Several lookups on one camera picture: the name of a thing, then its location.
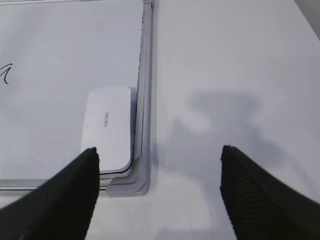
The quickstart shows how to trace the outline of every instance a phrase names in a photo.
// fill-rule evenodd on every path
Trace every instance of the handwritten mark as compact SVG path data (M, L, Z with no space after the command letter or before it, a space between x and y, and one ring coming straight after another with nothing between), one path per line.
M5 68L6 68L2 73L0 73L0 77L4 74L4 82L5 82L6 84L9 84L9 83L7 82L7 75L8 75L8 72L10 71L12 65L13 65L12 63L9 63L9 64L7 64L7 65L5 65L5 66L3 66L3 67L0 68L0 72L1 72L2 69L5 69Z

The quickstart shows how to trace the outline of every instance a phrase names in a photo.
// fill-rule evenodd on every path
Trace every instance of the whiteboard eraser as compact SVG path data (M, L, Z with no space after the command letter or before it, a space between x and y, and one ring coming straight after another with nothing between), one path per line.
M102 87L89 93L81 151L96 147L101 174L125 172L131 165L136 102L137 91L127 86Z

